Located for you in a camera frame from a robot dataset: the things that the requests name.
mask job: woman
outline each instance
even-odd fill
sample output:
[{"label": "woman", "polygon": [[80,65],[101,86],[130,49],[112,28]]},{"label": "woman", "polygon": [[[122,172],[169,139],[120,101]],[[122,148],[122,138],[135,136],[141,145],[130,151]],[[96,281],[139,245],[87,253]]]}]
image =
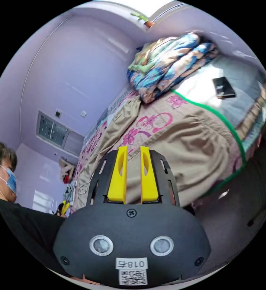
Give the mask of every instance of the woman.
[{"label": "woman", "polygon": [[19,242],[47,268],[68,275],[53,253],[53,244],[64,217],[46,214],[14,203],[16,200],[16,153],[0,142],[0,213]]}]

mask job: potted plant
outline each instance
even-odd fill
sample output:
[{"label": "potted plant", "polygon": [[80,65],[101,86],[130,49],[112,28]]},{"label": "potted plant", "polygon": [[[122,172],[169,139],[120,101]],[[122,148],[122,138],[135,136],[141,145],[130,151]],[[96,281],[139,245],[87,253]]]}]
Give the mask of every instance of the potted plant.
[{"label": "potted plant", "polygon": [[140,15],[140,14],[136,14],[136,13],[131,13],[132,16],[138,17],[138,21],[140,20],[144,20],[145,21],[145,25],[150,28],[154,25],[154,22],[150,21],[149,19],[147,19],[145,16]]}]

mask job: face mask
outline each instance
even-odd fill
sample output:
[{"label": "face mask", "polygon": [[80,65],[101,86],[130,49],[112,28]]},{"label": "face mask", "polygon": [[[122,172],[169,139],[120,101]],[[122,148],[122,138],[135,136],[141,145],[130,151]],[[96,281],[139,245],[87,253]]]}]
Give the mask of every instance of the face mask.
[{"label": "face mask", "polygon": [[16,177],[14,175],[14,173],[9,169],[9,168],[4,168],[2,165],[0,165],[4,170],[6,170],[7,174],[9,175],[9,178],[7,181],[5,181],[2,177],[0,177],[0,179],[2,179],[6,185],[14,192],[16,193]]}]

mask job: mobile phone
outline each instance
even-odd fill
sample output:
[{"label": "mobile phone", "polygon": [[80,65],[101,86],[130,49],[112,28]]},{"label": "mobile phone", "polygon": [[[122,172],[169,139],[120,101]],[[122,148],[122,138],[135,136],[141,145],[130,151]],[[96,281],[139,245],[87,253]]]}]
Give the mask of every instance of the mobile phone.
[{"label": "mobile phone", "polygon": [[235,91],[226,77],[212,79],[212,81],[219,99],[234,98],[236,96]]}]

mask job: bed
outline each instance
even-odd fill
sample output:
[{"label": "bed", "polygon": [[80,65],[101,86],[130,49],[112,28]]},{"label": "bed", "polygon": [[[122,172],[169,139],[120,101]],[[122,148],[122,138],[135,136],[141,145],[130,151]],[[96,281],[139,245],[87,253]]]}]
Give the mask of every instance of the bed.
[{"label": "bed", "polygon": [[[216,98],[212,78],[225,76],[236,97]],[[130,85],[85,138],[74,179],[71,212],[86,204],[102,156],[128,146],[127,200],[140,202],[140,146],[164,155],[176,178],[180,205],[192,204],[237,175],[259,146],[266,126],[266,76],[219,55],[145,104]]]}]

